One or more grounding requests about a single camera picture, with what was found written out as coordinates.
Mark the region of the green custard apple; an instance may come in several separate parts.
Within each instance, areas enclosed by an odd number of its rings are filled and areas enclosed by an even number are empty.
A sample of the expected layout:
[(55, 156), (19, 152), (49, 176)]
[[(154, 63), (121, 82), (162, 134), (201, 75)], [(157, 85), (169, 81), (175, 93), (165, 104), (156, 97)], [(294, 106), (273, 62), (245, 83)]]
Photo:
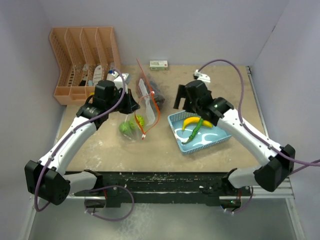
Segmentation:
[(136, 128), (136, 122), (133, 118), (126, 119), (118, 127), (120, 133), (125, 136), (131, 136), (136, 131)]

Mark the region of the yellow banana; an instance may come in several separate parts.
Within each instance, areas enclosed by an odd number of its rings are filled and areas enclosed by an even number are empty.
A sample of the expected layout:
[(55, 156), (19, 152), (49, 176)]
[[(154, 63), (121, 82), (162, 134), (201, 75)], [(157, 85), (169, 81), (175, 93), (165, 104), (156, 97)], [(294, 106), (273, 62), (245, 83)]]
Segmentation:
[(192, 116), (192, 117), (188, 117), (186, 118), (184, 121), (183, 121), (183, 124), (182, 124), (182, 131), (184, 131), (186, 129), (186, 127), (190, 124), (198, 124), (201, 122), (201, 126), (204, 126), (204, 127), (208, 127), (208, 128), (212, 128), (213, 127), (213, 124), (210, 123), (209, 121), (207, 120), (203, 120), (202, 118), (198, 117), (198, 116)]

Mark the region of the aluminium rail frame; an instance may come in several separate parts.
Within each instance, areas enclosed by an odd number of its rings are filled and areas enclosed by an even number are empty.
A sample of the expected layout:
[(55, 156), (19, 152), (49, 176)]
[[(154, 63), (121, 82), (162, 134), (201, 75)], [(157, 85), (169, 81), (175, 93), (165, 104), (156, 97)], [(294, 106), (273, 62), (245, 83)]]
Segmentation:
[[(271, 137), (274, 141), (283, 144), (284, 141), (276, 133), (276, 124), (272, 123), (274, 119), (271, 116), (271, 114), (276, 112), (276, 100), (279, 98), (274, 95), (274, 91), (271, 90), (271, 85), (269, 83), (263, 83), (263, 80), (266, 80), (267, 78), (263, 76), (261, 70), (261, 67), (255, 65), (247, 67), (248, 76), (250, 78), (252, 90), (256, 98), (262, 126), (267, 136)], [(297, 240), (305, 240), (306, 234), (303, 230), (303, 226), (296, 208), (292, 183), (291, 181), (288, 181), (288, 183), (288, 193), (285, 193), (285, 187), (280, 187), (277, 189), (279, 193), (268, 193), (267, 196), (273, 199), (280, 198), (285, 200), (285, 204), (289, 212), (289, 220), (294, 231), (294, 238)]]

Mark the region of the white blue box in organizer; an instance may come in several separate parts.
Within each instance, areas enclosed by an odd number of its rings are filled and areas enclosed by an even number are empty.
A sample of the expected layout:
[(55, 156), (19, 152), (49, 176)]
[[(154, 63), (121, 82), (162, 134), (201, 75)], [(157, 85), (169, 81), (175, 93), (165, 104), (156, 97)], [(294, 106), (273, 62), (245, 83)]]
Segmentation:
[(108, 70), (108, 73), (107, 73), (107, 76), (106, 76), (106, 80), (113, 81), (116, 78), (114, 73), (113, 73), (114, 67), (115, 67), (115, 63), (111, 62), (109, 64), (109, 70)]

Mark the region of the small green white box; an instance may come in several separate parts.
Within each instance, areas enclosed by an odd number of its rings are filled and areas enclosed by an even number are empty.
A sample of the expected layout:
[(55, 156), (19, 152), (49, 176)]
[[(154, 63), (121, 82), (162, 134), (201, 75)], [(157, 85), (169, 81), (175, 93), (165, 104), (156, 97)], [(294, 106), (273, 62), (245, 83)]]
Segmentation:
[(166, 71), (168, 69), (167, 60), (150, 60), (149, 68), (151, 71)]

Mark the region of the light blue plastic basket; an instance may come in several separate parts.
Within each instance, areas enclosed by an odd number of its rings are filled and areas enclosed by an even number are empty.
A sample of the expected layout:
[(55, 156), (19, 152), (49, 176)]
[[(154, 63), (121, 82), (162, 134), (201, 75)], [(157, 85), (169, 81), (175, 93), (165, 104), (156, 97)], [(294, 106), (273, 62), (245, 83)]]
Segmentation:
[(197, 126), (197, 123), (188, 124), (184, 129), (183, 124), (186, 119), (193, 117), (199, 118), (199, 116), (195, 113), (186, 111), (180, 111), (167, 117), (168, 123), (182, 154), (190, 154), (213, 145), (223, 143), (232, 137), (231, 134), (220, 129), (219, 127), (208, 127), (203, 125), (199, 128), (193, 140), (187, 144), (184, 144), (189, 139), (192, 131)]

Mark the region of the black metal base frame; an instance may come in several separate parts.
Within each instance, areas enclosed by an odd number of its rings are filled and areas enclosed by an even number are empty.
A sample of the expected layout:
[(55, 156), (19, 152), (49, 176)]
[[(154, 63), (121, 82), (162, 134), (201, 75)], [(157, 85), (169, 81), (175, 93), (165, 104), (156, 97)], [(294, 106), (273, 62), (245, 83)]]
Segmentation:
[(76, 197), (104, 200), (107, 208), (123, 203), (203, 204), (209, 207), (240, 206), (249, 187), (228, 186), (225, 172), (130, 172), (100, 171), (93, 191), (81, 190)]

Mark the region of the clear zip top bag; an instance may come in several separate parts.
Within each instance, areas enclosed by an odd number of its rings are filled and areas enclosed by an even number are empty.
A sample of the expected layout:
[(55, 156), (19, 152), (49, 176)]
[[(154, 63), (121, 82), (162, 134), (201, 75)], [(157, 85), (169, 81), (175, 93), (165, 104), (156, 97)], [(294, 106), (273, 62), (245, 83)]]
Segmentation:
[(147, 78), (147, 74), (150, 73), (150, 71), (146, 70), (139, 62), (138, 59), (136, 59), (137, 61), (137, 64), (139, 66), (139, 69), (140, 69), (140, 74), (142, 74), (142, 83), (144, 85), (144, 87), (146, 88), (146, 92), (149, 94), (151, 91), (153, 91), (153, 89), (151, 88), (150, 84), (149, 84), (149, 81), (148, 81), (148, 78)]
[(160, 120), (160, 109), (154, 90), (143, 95), (137, 103), (140, 109), (123, 117), (118, 126), (119, 134), (132, 142), (145, 140)]

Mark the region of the orange plastic file organizer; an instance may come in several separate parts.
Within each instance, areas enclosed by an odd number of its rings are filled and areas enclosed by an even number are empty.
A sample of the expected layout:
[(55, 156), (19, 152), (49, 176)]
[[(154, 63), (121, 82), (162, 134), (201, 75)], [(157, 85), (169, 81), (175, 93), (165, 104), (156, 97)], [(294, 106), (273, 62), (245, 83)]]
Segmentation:
[(112, 66), (122, 66), (112, 26), (54, 27), (49, 41), (60, 69), (54, 97), (63, 106), (82, 105), (94, 92), (98, 67), (106, 79)]

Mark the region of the green chili pepper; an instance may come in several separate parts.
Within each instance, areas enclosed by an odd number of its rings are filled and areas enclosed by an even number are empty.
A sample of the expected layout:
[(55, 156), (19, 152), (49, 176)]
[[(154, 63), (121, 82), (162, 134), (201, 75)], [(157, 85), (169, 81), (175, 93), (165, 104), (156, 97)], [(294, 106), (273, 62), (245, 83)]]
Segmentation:
[(191, 133), (191, 135), (189, 136), (189, 138), (187, 139), (187, 141), (182, 142), (183, 145), (188, 144), (189, 142), (191, 142), (191, 141), (195, 138), (195, 136), (197, 135), (198, 131), (199, 131), (200, 128), (201, 128), (201, 122), (202, 122), (202, 120), (201, 120), (200, 123), (198, 123), (198, 124), (196, 125), (196, 127), (192, 130), (192, 133)]

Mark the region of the yellow-green custard apple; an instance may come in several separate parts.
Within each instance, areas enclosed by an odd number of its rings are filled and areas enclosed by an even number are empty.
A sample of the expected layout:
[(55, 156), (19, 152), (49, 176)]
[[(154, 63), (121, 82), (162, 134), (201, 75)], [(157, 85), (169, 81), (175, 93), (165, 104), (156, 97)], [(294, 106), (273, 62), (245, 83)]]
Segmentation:
[(139, 125), (143, 128), (145, 126), (145, 120), (144, 120), (143, 116), (136, 115), (136, 118), (138, 120)]

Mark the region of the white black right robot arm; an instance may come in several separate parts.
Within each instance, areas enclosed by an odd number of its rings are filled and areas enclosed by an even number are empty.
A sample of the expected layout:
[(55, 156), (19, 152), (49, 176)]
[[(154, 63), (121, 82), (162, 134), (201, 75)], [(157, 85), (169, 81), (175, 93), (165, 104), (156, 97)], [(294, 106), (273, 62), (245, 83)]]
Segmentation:
[(258, 165), (248, 168), (234, 168), (224, 176), (222, 190), (228, 196), (235, 195), (240, 188), (258, 185), (268, 192), (277, 187), (292, 173), (294, 164), (286, 157), (295, 157), (295, 149), (287, 144), (282, 146), (269, 139), (256, 128), (250, 134), (246, 120), (223, 97), (213, 98), (205, 83), (193, 80), (178, 86), (174, 109), (178, 109), (184, 98), (183, 110), (195, 113), (215, 127), (231, 134), (257, 160)]

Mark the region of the white bottle in organizer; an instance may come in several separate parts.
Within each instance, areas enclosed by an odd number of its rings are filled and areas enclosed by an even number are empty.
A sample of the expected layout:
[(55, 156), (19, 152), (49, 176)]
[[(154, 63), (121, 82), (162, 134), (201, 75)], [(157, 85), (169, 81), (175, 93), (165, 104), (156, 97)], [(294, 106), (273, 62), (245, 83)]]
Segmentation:
[(93, 77), (92, 77), (92, 84), (95, 86), (98, 84), (99, 81), (102, 80), (103, 76), (103, 68), (101, 65), (96, 66), (93, 72)]

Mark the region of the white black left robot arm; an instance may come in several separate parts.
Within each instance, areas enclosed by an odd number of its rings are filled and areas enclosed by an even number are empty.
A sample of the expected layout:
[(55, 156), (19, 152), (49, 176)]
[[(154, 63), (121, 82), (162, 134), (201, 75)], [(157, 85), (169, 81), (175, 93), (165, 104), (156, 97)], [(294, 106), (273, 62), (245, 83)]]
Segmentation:
[(132, 114), (140, 108), (124, 80), (102, 80), (81, 106), (68, 130), (38, 161), (24, 167), (27, 190), (35, 198), (60, 205), (69, 194), (87, 191), (98, 196), (103, 191), (102, 176), (92, 170), (66, 174), (82, 145), (101, 127), (113, 112)]

